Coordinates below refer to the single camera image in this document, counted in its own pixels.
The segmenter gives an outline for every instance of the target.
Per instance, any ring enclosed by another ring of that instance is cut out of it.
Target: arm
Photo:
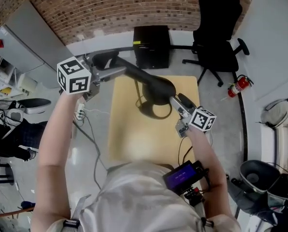
[[[189,126],[187,136],[191,140],[196,159],[202,163],[204,168],[209,169],[208,178],[211,183],[211,190],[203,194],[205,199],[204,209],[207,218],[224,214],[236,220],[230,209],[225,171],[205,134],[202,131]],[[208,188],[205,179],[201,179],[200,183],[203,190]]]
[[[45,232],[55,221],[71,215],[64,168],[77,98],[62,93],[40,142],[33,232]]]

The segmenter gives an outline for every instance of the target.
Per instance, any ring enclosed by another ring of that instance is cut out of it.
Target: wooden board
[[[175,85],[177,94],[184,94],[199,106],[197,79],[194,76],[163,77]],[[126,76],[116,78],[109,124],[109,158],[126,162],[150,160],[177,166],[182,140],[175,130],[179,114],[173,109],[166,119],[149,118],[136,107],[137,100],[134,80]],[[153,110],[156,115],[165,116],[170,108],[169,105],[154,106]],[[180,163],[190,146],[189,138],[185,138],[181,146]],[[194,161],[192,152],[187,155],[186,160]]]

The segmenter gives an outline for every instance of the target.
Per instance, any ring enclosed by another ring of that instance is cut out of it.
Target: concrete floor
[[[123,52],[121,57],[135,63],[133,52]],[[169,69],[149,71],[155,75],[191,75],[199,78],[202,68],[193,64],[182,64],[182,59],[195,59],[190,50],[174,50],[171,56]],[[227,88],[233,82],[231,73],[219,73],[224,81],[222,87],[217,86],[217,80],[210,73],[206,72],[200,85],[200,103],[209,111],[217,115],[217,120],[212,128],[213,148],[219,157],[225,171],[231,177],[238,177],[238,167],[243,161],[243,128],[238,98],[227,98]],[[87,112],[90,119],[96,141],[101,150],[101,159],[105,167],[116,165],[117,162],[110,162],[107,158],[107,134],[109,126],[109,112],[111,108],[112,91],[114,81],[101,84],[100,94],[91,99],[87,109],[99,111]],[[37,91],[30,95],[31,98],[45,98],[51,100],[52,104],[46,112],[38,115],[26,115],[30,123],[37,123],[48,120],[52,110],[59,98],[58,89],[46,89],[39,85]],[[88,123],[82,129],[91,134]],[[96,197],[99,189],[93,181],[93,168],[96,158],[94,145],[80,132],[77,132],[72,141],[70,154],[66,165],[66,179],[69,192],[70,205],[74,209],[77,201],[85,194],[92,194],[87,204],[90,204]],[[37,157],[31,161],[23,162],[15,158],[3,158],[1,162],[9,162],[14,171],[15,180],[19,186],[22,198],[34,202],[36,188],[36,163]],[[96,178],[100,185],[106,178],[106,169],[100,164],[97,165]],[[22,201],[15,186],[7,184],[0,185],[0,212],[17,210]],[[236,205],[231,201],[232,212],[235,213]],[[8,229],[5,231],[29,231],[31,213],[23,213],[18,219],[4,218]]]

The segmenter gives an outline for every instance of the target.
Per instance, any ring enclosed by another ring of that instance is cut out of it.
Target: brick wall
[[[0,26],[24,0],[0,0]],[[132,30],[141,25],[168,25],[173,30],[195,30],[200,23],[198,0],[30,0],[65,43],[78,35]],[[251,0],[241,0],[243,19]]]

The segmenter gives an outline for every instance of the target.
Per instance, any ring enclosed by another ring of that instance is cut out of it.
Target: person
[[[78,98],[62,93],[41,139],[32,232],[60,232],[71,217],[64,168]],[[205,215],[200,206],[193,208],[166,188],[162,176],[170,169],[139,161],[108,174],[93,204],[81,211],[78,231],[240,231],[229,205],[226,174],[205,134],[190,128],[187,136],[196,159],[210,170],[211,188],[203,194],[204,206],[199,204]],[[200,183],[208,188],[204,178]]]

